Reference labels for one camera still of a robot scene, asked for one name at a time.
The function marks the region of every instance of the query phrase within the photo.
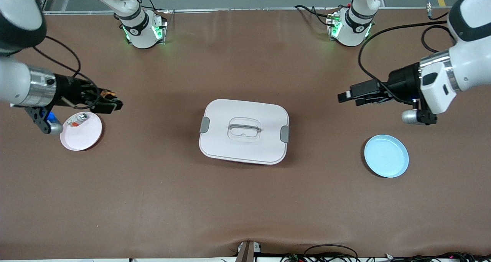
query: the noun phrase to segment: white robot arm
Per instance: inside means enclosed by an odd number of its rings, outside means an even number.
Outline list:
[[[63,130],[51,112],[54,106],[92,104],[91,111],[95,113],[121,109],[123,103],[106,89],[12,57],[38,45],[45,36],[46,23],[39,0],[0,0],[0,101],[23,107],[45,134],[59,134]],[[100,96],[95,102],[97,92]]]
[[[359,106],[395,95],[414,106],[403,112],[405,123],[436,124],[436,114],[445,112],[458,92],[491,84],[491,0],[458,0],[447,24],[456,38],[453,47],[394,70],[385,87],[377,80],[353,85],[338,101],[355,100]]]
[[[143,9],[137,0],[100,0],[123,24],[126,38],[134,47],[145,49],[165,41],[167,19]]]
[[[373,17],[380,7],[380,0],[353,0],[349,8],[342,8],[329,20],[331,38],[346,46],[360,44],[370,30]]]

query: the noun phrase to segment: container lid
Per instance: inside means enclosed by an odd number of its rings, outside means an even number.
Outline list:
[[[207,157],[276,164],[286,154],[288,122],[278,105],[218,99],[206,107],[199,147]]]
[[[76,117],[80,114],[86,114],[88,118],[81,122],[79,126],[70,126],[68,120],[63,123],[63,132],[60,134],[60,141],[68,150],[86,150],[92,147],[101,137],[101,119],[91,112],[79,112],[72,115],[72,117]]]
[[[395,178],[407,169],[409,154],[397,138],[380,134],[365,145],[365,161],[377,175]]]

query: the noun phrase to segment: blue plate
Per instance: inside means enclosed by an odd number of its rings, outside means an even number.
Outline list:
[[[397,138],[380,134],[365,145],[365,161],[377,175],[395,178],[407,169],[409,154]]]

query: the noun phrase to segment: gray clip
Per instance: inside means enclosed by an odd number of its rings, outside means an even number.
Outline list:
[[[209,127],[210,127],[210,119],[206,116],[203,116],[203,119],[201,119],[201,127],[199,128],[199,133],[200,134],[206,133]]]
[[[290,127],[289,126],[281,127],[281,130],[279,133],[279,139],[281,141],[283,141],[284,143],[288,143],[288,140],[290,139]]]

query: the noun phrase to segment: brown table surface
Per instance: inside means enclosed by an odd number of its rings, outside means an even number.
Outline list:
[[[419,10],[383,10],[373,31],[425,21]],[[240,241],[263,252],[320,243],[360,255],[487,254],[491,248],[489,88],[458,94],[437,125],[404,124],[396,102],[356,107],[337,94],[368,80],[359,47],[328,40],[313,15],[213,12],[170,17],[167,44],[138,50],[106,16],[48,16],[49,35],[72,47],[82,72],[116,91],[122,110],[101,115],[103,140],[71,152],[22,109],[0,106],[0,257],[210,257]],[[366,49],[366,67],[388,72],[428,51],[423,28],[392,31]],[[434,48],[451,45],[432,31]],[[72,66],[61,47],[51,56]],[[32,50],[20,61],[70,75]],[[274,103],[290,115],[291,143],[275,166],[205,157],[204,109],[219,98]],[[63,121],[75,113],[55,108]],[[364,143],[393,135],[410,154],[399,178],[363,164]]]

